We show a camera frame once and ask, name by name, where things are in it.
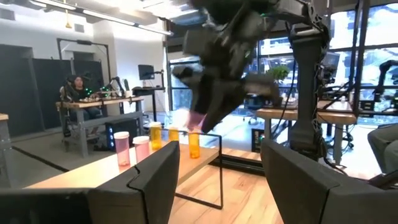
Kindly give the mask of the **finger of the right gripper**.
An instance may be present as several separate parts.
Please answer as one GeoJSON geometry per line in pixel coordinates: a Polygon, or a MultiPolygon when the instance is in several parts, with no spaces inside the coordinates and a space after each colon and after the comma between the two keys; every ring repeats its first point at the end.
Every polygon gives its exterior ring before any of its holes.
{"type": "Polygon", "coordinates": [[[246,92],[239,83],[216,83],[211,92],[210,105],[202,122],[201,131],[208,133],[242,102],[246,92]]]}
{"type": "Polygon", "coordinates": [[[195,92],[194,111],[199,114],[214,114],[216,107],[216,87],[215,83],[202,83],[195,92]]]}

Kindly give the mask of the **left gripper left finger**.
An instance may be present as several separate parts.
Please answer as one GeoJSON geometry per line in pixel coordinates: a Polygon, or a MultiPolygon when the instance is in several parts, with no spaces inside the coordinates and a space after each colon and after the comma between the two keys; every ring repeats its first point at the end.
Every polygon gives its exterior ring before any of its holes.
{"type": "Polygon", "coordinates": [[[169,221],[178,182],[180,148],[172,141],[115,178],[89,191],[94,224],[169,221]]]}

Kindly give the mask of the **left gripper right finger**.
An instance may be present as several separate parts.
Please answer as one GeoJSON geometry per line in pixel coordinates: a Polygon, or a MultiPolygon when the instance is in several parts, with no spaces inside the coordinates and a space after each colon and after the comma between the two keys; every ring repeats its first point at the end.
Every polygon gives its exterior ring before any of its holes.
{"type": "Polygon", "coordinates": [[[284,223],[397,223],[397,172],[357,179],[269,139],[261,159],[284,223]]]}

